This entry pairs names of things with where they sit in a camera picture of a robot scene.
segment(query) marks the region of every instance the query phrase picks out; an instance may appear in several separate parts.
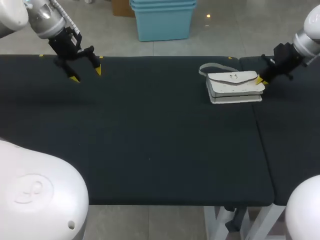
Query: blue plastic bin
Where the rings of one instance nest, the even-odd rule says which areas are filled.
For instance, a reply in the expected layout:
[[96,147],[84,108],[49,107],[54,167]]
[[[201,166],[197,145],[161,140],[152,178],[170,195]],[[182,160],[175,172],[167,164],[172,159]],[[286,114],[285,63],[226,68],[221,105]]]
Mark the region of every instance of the blue plastic bin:
[[187,39],[196,3],[185,7],[140,9],[131,6],[135,12],[139,40],[165,41]]
[[187,0],[179,2],[162,2],[162,3],[136,3],[135,0],[130,1],[131,7],[136,9],[157,9],[157,8],[176,8],[190,7],[196,3],[196,0]]
[[183,3],[186,0],[134,0],[137,4]]

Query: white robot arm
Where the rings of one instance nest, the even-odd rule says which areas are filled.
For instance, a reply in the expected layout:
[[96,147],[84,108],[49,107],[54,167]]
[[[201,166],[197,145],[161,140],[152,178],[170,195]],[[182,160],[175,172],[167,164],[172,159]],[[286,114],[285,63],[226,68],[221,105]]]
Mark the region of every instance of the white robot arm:
[[267,58],[264,54],[268,67],[259,72],[257,84],[271,83],[278,75],[287,75],[291,80],[290,72],[303,65],[307,67],[320,54],[320,5],[315,7],[307,16],[303,29],[297,32],[293,43],[279,44],[273,50],[274,57]]
[[101,63],[94,54],[94,47],[81,48],[79,29],[56,0],[0,0],[0,38],[21,30],[28,22],[39,38],[49,40],[57,54],[54,63],[68,78],[80,82],[67,61],[82,57],[88,58],[101,75]]

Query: table leg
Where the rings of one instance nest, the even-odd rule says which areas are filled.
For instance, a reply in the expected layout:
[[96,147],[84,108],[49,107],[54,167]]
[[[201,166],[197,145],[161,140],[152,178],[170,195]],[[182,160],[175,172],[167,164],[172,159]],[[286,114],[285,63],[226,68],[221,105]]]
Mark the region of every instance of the table leg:
[[225,240],[229,233],[225,224],[232,220],[234,212],[227,211],[221,206],[216,218],[214,206],[205,206],[203,209],[207,240]]
[[275,225],[285,206],[272,204],[261,209],[245,240],[265,240]]

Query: dark table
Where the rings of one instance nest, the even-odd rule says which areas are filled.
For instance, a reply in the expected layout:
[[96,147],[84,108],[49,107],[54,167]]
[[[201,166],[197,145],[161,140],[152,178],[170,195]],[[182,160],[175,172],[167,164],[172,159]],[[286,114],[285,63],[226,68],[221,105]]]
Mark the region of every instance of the dark table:
[[212,105],[198,74],[209,62],[241,68],[227,57],[105,57],[97,77],[83,59],[77,84],[52,56],[0,56],[0,136],[72,164],[92,205],[268,206],[252,105]]
[[[240,60],[244,71],[266,67],[260,57]],[[320,175],[320,59],[277,77],[254,104],[274,187],[274,203],[286,206],[293,190]]]

